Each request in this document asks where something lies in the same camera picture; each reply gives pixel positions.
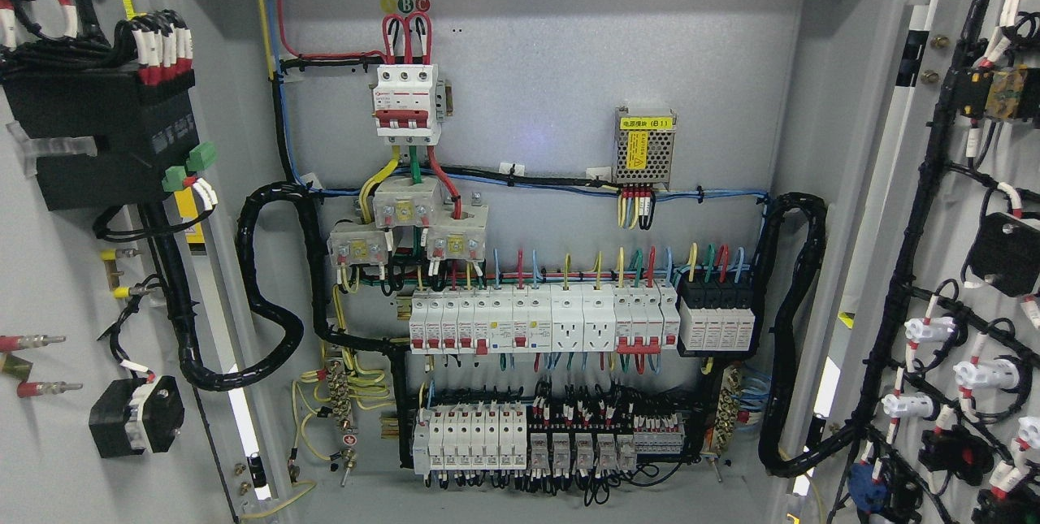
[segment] white breaker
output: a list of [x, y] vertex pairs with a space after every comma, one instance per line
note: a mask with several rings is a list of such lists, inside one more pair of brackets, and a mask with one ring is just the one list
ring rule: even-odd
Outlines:
[[[417, 290], [413, 353], [658, 353], [675, 349], [675, 288], [527, 284], [480, 290]], [[635, 317], [639, 321], [632, 323]]]
[[417, 475], [527, 469], [527, 405], [420, 409], [412, 440]]
[[528, 445], [528, 409], [512, 403], [421, 409], [412, 439], [416, 475], [452, 479], [482, 471], [538, 477], [588, 474], [594, 469], [635, 471], [638, 435], [532, 433]]
[[692, 351], [747, 351], [755, 329], [750, 309], [690, 309], [679, 303], [680, 337]]
[[376, 134], [387, 143], [436, 146], [441, 138], [437, 66], [380, 66], [378, 75]]

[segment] circuit breaker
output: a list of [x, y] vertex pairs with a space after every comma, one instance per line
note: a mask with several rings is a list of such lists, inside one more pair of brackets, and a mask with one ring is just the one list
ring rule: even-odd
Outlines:
[[372, 90], [376, 132], [387, 143], [432, 147], [441, 138], [437, 66], [380, 66]]

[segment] green terminal connector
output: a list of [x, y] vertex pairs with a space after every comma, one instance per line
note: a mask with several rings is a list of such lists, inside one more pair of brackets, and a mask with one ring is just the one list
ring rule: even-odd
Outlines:
[[162, 178], [162, 190], [167, 191], [167, 193], [181, 190], [181, 188], [184, 188], [184, 180], [187, 177], [188, 172], [182, 165], [167, 168], [166, 175]]
[[216, 147], [212, 142], [203, 142], [188, 153], [185, 165], [189, 172], [201, 173], [208, 169], [216, 161]]

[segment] green wire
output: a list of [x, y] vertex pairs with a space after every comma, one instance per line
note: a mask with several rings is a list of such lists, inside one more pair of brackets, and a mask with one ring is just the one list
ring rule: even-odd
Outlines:
[[422, 183], [422, 173], [419, 173], [419, 153], [416, 147], [408, 148], [408, 155], [412, 162], [412, 184]]
[[711, 280], [711, 268], [714, 265], [714, 244], [709, 243], [708, 250], [704, 254], [704, 281]]

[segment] miniature circuit breaker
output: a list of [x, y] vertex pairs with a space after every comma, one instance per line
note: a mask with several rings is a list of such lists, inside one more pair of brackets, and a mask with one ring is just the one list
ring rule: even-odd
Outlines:
[[614, 183], [668, 186], [676, 121], [672, 109], [618, 108]]
[[468, 206], [462, 219], [451, 216], [451, 208], [435, 212], [434, 225], [426, 239], [426, 257], [431, 276], [436, 274], [445, 260], [484, 260], [488, 239], [488, 207]]
[[430, 228], [440, 205], [439, 188], [440, 182], [435, 177], [426, 177], [422, 183], [412, 183], [411, 177], [384, 180], [372, 199], [375, 225], [381, 229], [397, 228], [398, 225]]
[[352, 266], [379, 266], [389, 262], [386, 235], [375, 225], [339, 221], [329, 234], [329, 254], [339, 271]]
[[380, 66], [378, 75], [372, 90], [376, 134], [387, 143], [436, 146], [441, 138], [438, 106], [444, 98], [437, 66]]

